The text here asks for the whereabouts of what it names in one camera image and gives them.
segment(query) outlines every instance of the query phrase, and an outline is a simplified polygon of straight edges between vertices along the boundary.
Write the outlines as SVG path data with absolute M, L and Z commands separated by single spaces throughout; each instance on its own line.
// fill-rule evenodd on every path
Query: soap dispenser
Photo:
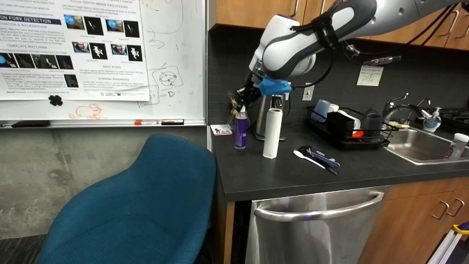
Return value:
M 424 120 L 424 130 L 435 132 L 435 130 L 441 125 L 441 117 L 439 117 L 440 110 L 441 107 L 437 107 L 437 110 L 433 112 L 432 117 Z

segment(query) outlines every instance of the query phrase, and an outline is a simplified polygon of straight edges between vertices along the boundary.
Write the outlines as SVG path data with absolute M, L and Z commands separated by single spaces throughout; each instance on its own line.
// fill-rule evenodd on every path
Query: kitchen counter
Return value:
M 452 140 L 452 134 L 437 131 Z M 303 124 L 283 125 L 277 158 L 262 156 L 264 143 L 248 133 L 247 146 L 235 149 L 233 135 L 212 135 L 219 180 L 226 202 L 330 192 L 372 186 L 469 176 L 469 162 L 414 165 L 384 148 L 338 150 Z M 338 175 L 298 158 L 294 149 L 310 145 L 340 163 Z

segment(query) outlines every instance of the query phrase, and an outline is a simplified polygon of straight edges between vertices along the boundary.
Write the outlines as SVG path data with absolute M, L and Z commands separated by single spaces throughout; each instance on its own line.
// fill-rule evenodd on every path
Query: stainless steel dishwasher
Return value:
M 388 190 L 253 201 L 246 264 L 356 264 Z

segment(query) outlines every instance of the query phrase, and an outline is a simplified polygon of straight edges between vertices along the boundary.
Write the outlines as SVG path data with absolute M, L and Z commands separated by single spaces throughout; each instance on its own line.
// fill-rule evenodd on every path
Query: tile backsplash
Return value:
M 208 40 L 208 124 L 227 121 L 230 107 L 227 92 L 240 88 L 249 72 L 248 65 L 263 30 L 218 26 Z M 351 40 L 366 52 L 380 52 L 401 44 Z M 286 122 L 298 123 L 306 116 L 305 107 L 325 99 L 342 107 L 381 111 L 386 101 L 409 92 L 403 103 L 417 104 L 423 97 L 432 106 L 467 107 L 469 100 L 469 51 L 408 46 L 390 53 L 402 61 L 385 65 L 379 86 L 357 86 L 360 65 L 352 64 L 340 48 L 334 51 L 333 68 L 327 78 L 314 88 L 312 101 L 302 101 L 303 89 L 290 95 L 291 113 Z M 304 85 L 321 77 L 329 65 L 329 53 L 317 54 L 314 68 L 305 75 L 291 78 L 292 84 Z M 251 119 L 257 116 L 258 104 L 249 108 Z

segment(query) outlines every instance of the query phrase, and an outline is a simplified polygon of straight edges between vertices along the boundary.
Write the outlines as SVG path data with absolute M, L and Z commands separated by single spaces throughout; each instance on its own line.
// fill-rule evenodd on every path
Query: robotic arm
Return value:
M 439 9 L 464 0 L 347 0 L 331 14 L 332 28 L 338 41 L 361 36 L 380 35 L 411 24 Z M 315 54 L 324 49 L 314 27 L 295 30 L 300 23 L 275 15 L 268 23 L 251 60 L 250 75 L 242 93 L 242 105 L 260 97 L 257 87 L 263 78 L 282 80 L 310 71 Z

